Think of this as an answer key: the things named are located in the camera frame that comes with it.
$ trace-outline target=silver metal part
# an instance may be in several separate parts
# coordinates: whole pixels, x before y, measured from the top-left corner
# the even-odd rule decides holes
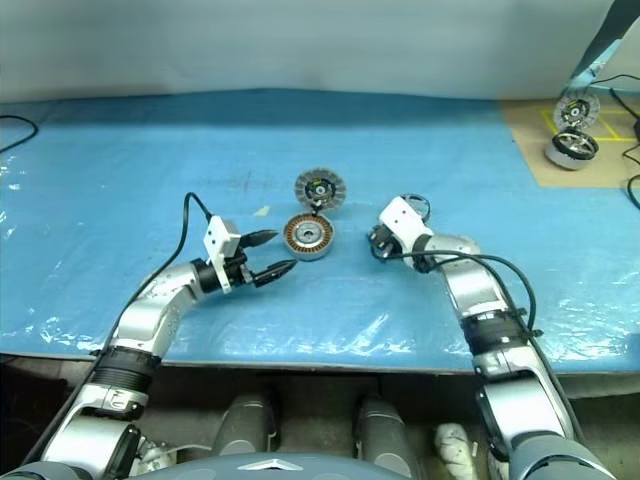
[[[422,471],[405,424],[396,409],[379,398],[364,400],[356,428],[358,458],[412,480]]]
[[[314,168],[296,179],[298,201],[314,211],[338,208],[347,197],[347,186],[337,173],[327,168]]]
[[[284,227],[283,238],[289,251],[299,260],[312,261],[324,257],[335,236],[328,218],[302,213],[291,218]]]
[[[555,435],[537,435],[518,445],[510,480],[611,480],[615,477],[587,448]]]
[[[166,269],[124,311],[111,345],[164,357],[180,318],[203,297],[191,263]]]
[[[10,480],[34,480],[44,478],[46,480],[87,480],[86,472],[58,462],[35,462],[22,465],[11,472],[7,472],[0,478]]]
[[[597,142],[584,132],[562,131],[544,149],[546,157],[567,170],[580,170],[590,165],[598,152]]]
[[[536,378],[488,383],[480,395],[491,405],[502,438],[509,451],[520,434],[536,431],[564,435],[553,405]]]
[[[47,447],[42,460],[80,467],[94,479],[105,473],[128,422],[97,417],[74,418],[59,431]]]
[[[451,235],[433,235],[425,250],[480,253],[480,248],[472,240]],[[438,255],[435,260],[440,262],[450,258],[452,258],[451,255]],[[508,310],[507,302],[498,284],[484,267],[473,260],[460,259],[460,261],[443,265],[441,270],[459,319]]]
[[[402,248],[402,253],[414,252],[419,239],[421,241],[426,239],[423,247],[425,251],[452,250],[466,254],[480,253],[478,246],[469,239],[434,234],[424,225],[422,216],[413,211],[411,205],[401,197],[396,197],[389,203],[380,214],[379,220],[381,225],[391,231],[394,241]],[[451,258],[455,257],[438,255],[435,261]],[[412,258],[405,258],[404,261],[410,267],[414,267]],[[441,266],[440,270],[445,276],[449,295],[459,320],[473,318],[476,322],[482,322],[509,310],[504,292],[482,265],[472,260],[460,259]],[[528,430],[550,430],[568,438],[574,437],[568,412],[557,390],[553,387],[540,357],[530,344],[503,348],[497,346],[488,353],[475,356],[473,363],[476,372],[487,382],[485,394],[489,397],[493,414],[501,419],[499,427],[505,429],[503,432],[505,444],[508,445],[516,433]],[[520,375],[527,373],[531,374],[528,383],[514,383],[520,382]],[[540,415],[522,414],[524,410],[520,407],[519,397],[506,395],[511,385],[522,385],[520,390],[524,395],[523,398],[528,399],[527,401],[540,402],[538,407]],[[501,388],[506,389],[504,394],[501,394]]]
[[[562,404],[558,392],[553,387],[546,368],[544,368],[540,357],[538,357],[533,347],[526,345],[476,355],[473,358],[473,365],[476,372],[488,379],[498,379],[501,376],[517,372],[531,372],[537,379],[540,387],[544,390],[547,400],[555,411],[558,422],[562,427],[562,431],[559,433],[568,438],[574,437],[575,434],[569,414]]]
[[[222,419],[212,455],[268,452],[277,430],[273,408],[262,395],[237,397]]]
[[[571,91],[556,103],[553,123],[558,130],[567,128],[586,129],[593,125],[600,113],[600,100],[584,90]]]

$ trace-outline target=cable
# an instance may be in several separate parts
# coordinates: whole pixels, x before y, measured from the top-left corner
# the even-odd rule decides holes
[[[627,148],[624,152],[622,152],[622,156],[625,158],[628,158],[629,160],[636,162],[638,164],[638,166],[640,167],[640,160],[638,160],[637,158],[629,155],[630,152],[633,152],[636,148],[640,147],[640,143],[637,143],[635,146],[631,147],[631,148]]]
[[[640,120],[640,114],[638,114],[637,112],[635,112],[629,105],[627,105],[626,103],[624,103],[622,101],[622,99],[618,96],[618,94],[616,93],[616,91],[613,88],[609,89],[609,94],[613,97],[613,99],[618,102],[618,104],[624,108],[627,112],[629,112],[631,115],[633,115],[637,120]]]
[[[629,195],[629,200],[631,200],[631,203],[633,203],[633,205],[638,210],[640,210],[640,199],[638,199],[638,197],[636,197],[636,195],[633,193],[633,182],[635,182],[636,180],[640,180],[640,175],[634,175],[627,182],[627,194]]]
[[[403,253],[398,255],[390,255],[386,258],[382,257],[381,255],[378,255],[378,253],[373,248],[373,246],[371,248],[371,251],[373,252],[374,257],[383,261],[410,258],[410,257],[413,258],[413,257],[422,257],[422,256],[448,255],[448,256],[455,256],[458,258],[443,260],[442,262],[437,263],[436,267],[444,265],[446,263],[453,263],[454,261],[459,261],[460,259],[472,260],[476,262],[478,265],[484,267],[495,279],[496,283],[502,290],[505,296],[505,300],[507,302],[507,306],[514,313],[514,318],[516,322],[520,326],[522,332],[528,337],[529,343],[531,344],[536,354],[540,358],[540,361],[542,362],[542,365],[544,366],[547,372],[547,375],[549,376],[549,380],[551,381],[551,384],[558,392],[558,397],[560,397],[560,401],[562,402],[562,405],[564,406],[564,409],[566,410],[567,415],[569,416],[569,421],[573,426],[573,431],[574,431],[576,440],[582,443],[583,445],[586,445],[582,428],[580,427],[580,423],[578,422],[578,417],[576,416],[576,413],[573,410],[573,406],[569,401],[569,397],[564,391],[564,388],[562,387],[560,380],[558,380],[557,375],[551,368],[551,364],[549,363],[549,360],[547,360],[547,357],[544,354],[542,347],[540,347],[540,344],[536,340],[535,338],[536,335],[534,334],[534,331],[532,330],[532,328],[529,327],[529,325],[533,327],[533,324],[535,322],[536,299],[535,299],[535,295],[533,294],[533,288],[531,287],[529,280],[525,277],[524,273],[519,268],[517,268],[513,263],[509,262],[508,260],[502,257],[497,257],[495,255],[469,254],[469,253],[459,252],[456,250],[430,250],[425,252]],[[530,310],[529,310],[529,321],[527,322],[527,325],[525,325],[524,321],[522,320],[522,316],[519,314],[518,309],[515,306],[515,303],[513,301],[513,297],[511,297],[511,294],[509,293],[509,290],[507,289],[504,281],[502,280],[498,272],[491,265],[489,265],[485,260],[499,262],[509,267],[509,269],[511,269],[516,275],[518,275],[518,277],[522,281],[523,285],[525,286],[525,289],[527,290],[527,294],[529,294]]]
[[[157,455],[154,455],[151,458],[143,457],[142,458],[142,463],[153,462],[154,460],[157,460],[158,458],[163,457],[165,455],[171,455],[172,453],[180,452],[182,450],[193,450],[193,449],[196,449],[196,450],[207,450],[208,452],[213,450],[213,448],[207,447],[206,445],[197,445],[195,443],[191,443],[191,444],[188,444],[188,445],[180,445],[179,447],[173,447],[173,448],[170,448],[168,450],[164,450],[162,452],[159,452]]]
[[[636,127],[634,128],[636,128],[636,134],[637,134],[638,132],[637,126],[638,126],[638,123],[640,123],[640,114],[635,112],[631,107],[629,107],[626,103],[624,103],[613,88],[609,89],[609,93],[615,99],[615,101],[618,102],[618,104],[620,104],[622,108],[624,108],[636,119]],[[633,152],[638,147],[640,147],[640,143],[637,143],[631,148],[627,148],[624,152],[622,152],[622,156],[625,158],[628,158],[629,160],[635,162],[636,164],[638,164],[638,166],[640,166],[640,160],[635,158],[633,155],[630,155],[630,153]],[[627,195],[629,196],[629,200],[631,201],[633,206],[636,207],[638,210],[640,210],[640,199],[638,199],[638,197],[636,197],[636,195],[633,193],[633,183],[636,180],[640,180],[640,175],[634,175],[627,181]]]
[[[591,82],[589,85],[596,85],[598,83],[610,82],[611,80],[615,80],[616,78],[620,78],[620,77],[626,77],[626,78],[632,78],[634,80],[640,80],[640,77],[636,77],[635,75],[629,75],[627,73],[621,73],[620,75],[615,75],[613,77],[605,78],[603,80],[597,80],[595,82]]]
[[[187,193],[184,196],[184,203],[182,207],[182,232],[180,233],[180,240],[178,242],[178,246],[176,247],[174,252],[169,256],[169,258],[167,258],[167,260],[165,260],[165,262],[160,267],[158,267],[151,275],[149,275],[149,277],[147,277],[147,279],[144,282],[142,282],[142,284],[136,289],[133,295],[131,295],[131,297],[125,304],[124,308],[118,315],[118,319],[114,322],[113,326],[111,327],[111,331],[107,335],[107,339],[104,342],[105,346],[108,346],[113,340],[113,336],[115,335],[116,330],[118,329],[118,324],[120,323],[122,314],[125,312],[127,308],[129,308],[129,305],[131,305],[138,298],[138,296],[151,284],[151,282],[153,282],[155,278],[158,275],[160,275],[160,273],[162,273],[162,271],[165,268],[167,268],[178,257],[178,255],[180,255],[180,252],[182,252],[182,248],[184,247],[184,244],[187,240],[187,231],[189,229],[189,200],[191,199],[193,199],[198,204],[198,206],[204,213],[207,219],[207,222],[211,220],[211,217],[213,216],[213,214],[207,209],[207,207],[205,207],[204,203],[202,203],[202,200],[200,200],[200,198],[193,192]],[[69,398],[67,398],[67,400],[64,402],[60,410],[58,410],[58,412],[56,413],[55,417],[53,417],[53,420],[51,420],[49,425],[47,425],[47,428],[44,430],[42,435],[40,435],[40,438],[38,438],[38,441],[34,444],[33,447],[31,447],[31,450],[29,450],[29,453],[27,453],[27,456],[22,461],[23,465],[26,463],[32,462],[35,459],[35,457],[39,454],[40,450],[42,450],[42,448],[44,447],[44,443],[48,441],[54,429],[58,428],[58,426],[60,425],[60,422],[62,422],[64,416],[67,414],[67,412],[71,408],[71,405],[73,404],[76,397],[78,396],[78,393],[80,393],[82,386],[85,383],[87,383],[87,381],[89,380],[89,377],[95,370],[100,360],[102,360],[104,355],[105,355],[105,348],[103,348],[98,353],[98,356],[96,357],[96,359],[91,363],[90,367],[87,369],[87,372],[85,373],[82,381],[79,382],[76,388],[73,390],[73,392],[71,392],[71,395],[69,395]]]
[[[529,279],[526,277],[524,272],[520,270],[518,267],[516,267],[515,264],[513,264],[509,260],[506,260],[502,257],[498,257],[495,255],[470,254],[470,253],[459,252],[457,250],[430,250],[427,252],[403,253],[398,255],[390,255],[386,258],[381,257],[380,255],[375,253],[375,249],[372,249],[372,251],[374,252],[374,256],[381,260],[396,260],[396,259],[409,258],[409,257],[436,256],[436,255],[449,255],[449,256],[458,257],[458,258],[449,258],[447,260],[443,260],[437,263],[435,267],[439,267],[447,263],[457,262],[457,261],[460,261],[460,259],[472,260],[478,263],[479,265],[481,265],[482,267],[486,268],[489,271],[489,273],[491,273],[491,275],[495,278],[496,282],[498,283],[498,286],[505,293],[505,296],[508,297],[507,303],[510,303],[509,308],[513,310],[516,316],[520,317],[520,315],[518,314],[518,308],[515,306],[515,303],[513,302],[513,299],[511,298],[509,291],[507,290],[507,287],[504,281],[502,280],[502,277],[500,277],[498,272],[484,260],[489,260],[489,261],[503,264],[518,276],[518,278],[520,279],[520,282],[522,282],[522,285],[527,291],[527,295],[529,297],[529,316],[527,320],[526,329],[529,332],[533,332],[533,327],[536,321],[536,313],[538,310],[536,295],[535,295],[535,292],[533,291],[533,287],[531,286],[531,283],[529,282]]]
[[[23,143],[28,142],[33,137],[35,137],[40,131],[40,129],[38,128],[38,125],[36,125],[35,122],[32,122],[28,118],[21,117],[20,115],[0,115],[0,120],[3,120],[5,118],[12,118],[14,120],[20,120],[21,122],[28,123],[29,125],[31,125],[31,133],[25,137],[22,137],[20,140],[10,143],[6,147],[0,148],[0,153],[4,153],[6,151],[11,150],[13,147],[17,147],[18,145],[22,145]]]

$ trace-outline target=blue plastic sheet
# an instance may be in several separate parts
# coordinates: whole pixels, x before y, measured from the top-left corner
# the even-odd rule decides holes
[[[324,166],[348,188],[329,213],[332,252],[265,288],[213,294],[184,318],[169,361],[469,368],[443,279],[368,250],[379,212],[411,191],[431,201],[436,231],[470,236],[527,273],[556,367],[640,369],[640,215],[615,189],[538,187],[496,103],[246,91],[1,110],[42,127],[2,158],[3,352],[100,348],[174,249],[187,191],[244,232],[282,229],[302,210],[296,176]],[[2,129],[3,141],[25,131]],[[182,261],[205,255],[193,212]],[[280,239],[249,255],[256,270],[288,257]]]

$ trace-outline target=mechanical part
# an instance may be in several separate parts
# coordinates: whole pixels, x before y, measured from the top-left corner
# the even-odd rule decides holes
[[[128,422],[139,418],[147,405],[152,376],[182,315],[206,293],[218,289],[227,293],[248,283],[261,287],[296,264],[285,260],[252,272],[244,248],[262,245],[276,232],[262,230],[242,236],[231,222],[210,214],[207,219],[208,261],[164,268],[129,302],[93,374],[64,412],[57,431],[47,438],[44,460],[82,467],[94,480],[129,475],[140,432]]]
[[[314,212],[338,208],[347,197],[347,186],[335,172],[327,168],[314,168],[296,179],[298,201]]]
[[[560,98],[553,110],[553,123],[558,130],[584,130],[593,125],[600,113],[600,100],[584,90],[571,91]]]
[[[380,398],[367,397],[357,422],[358,458],[412,480],[422,478],[404,422],[393,405]]]
[[[65,463],[92,478],[129,475],[140,431],[130,423],[98,417],[78,417],[58,433],[42,460]]]
[[[565,441],[574,438],[576,432],[570,407],[563,402],[561,387],[553,381],[531,332],[517,317],[520,312],[515,311],[511,300],[507,301],[508,292],[502,290],[501,284],[484,265],[473,258],[458,256],[479,254],[480,249],[473,241],[435,234],[424,224],[423,215],[403,197],[394,198],[382,211],[369,240],[374,256],[378,258],[398,255],[395,258],[402,258],[405,264],[419,272],[437,268],[444,275],[473,354],[475,372],[484,384],[477,401],[496,458],[512,458],[524,436],[548,436],[551,432]],[[414,255],[422,252],[432,252],[432,255]],[[513,478],[582,478],[580,474],[584,469],[579,461],[567,461],[561,467],[559,462],[554,462],[557,465],[550,467],[545,463],[549,458],[537,458],[535,468],[540,471],[549,468],[550,476],[529,469],[531,477]],[[565,469],[557,470],[565,475],[554,477],[552,472],[556,468]]]
[[[86,470],[57,462],[34,462],[2,475],[11,480],[93,480]]]
[[[144,473],[173,467],[177,463],[178,454],[177,452],[167,453],[168,450],[171,448],[166,443],[162,442],[158,445],[156,442],[142,437],[129,476],[136,477]]]
[[[324,257],[333,243],[334,229],[322,215],[301,213],[284,227],[284,241],[298,259],[309,262]]]
[[[554,405],[535,378],[488,383],[478,393],[477,401],[487,428],[489,448],[500,461],[509,459],[518,435],[532,431],[564,435]]]
[[[598,143],[584,132],[567,129],[553,136],[544,153],[551,162],[567,170],[580,170],[591,163]]]
[[[212,455],[272,450],[277,435],[275,413],[264,395],[240,395],[224,414]]]
[[[429,200],[415,193],[405,193],[404,195],[400,195],[400,198],[407,202],[413,211],[422,217],[423,223],[427,223],[429,217],[431,217],[431,203],[429,203]]]
[[[516,441],[510,480],[615,480],[593,453],[573,440],[546,433],[523,435]]]

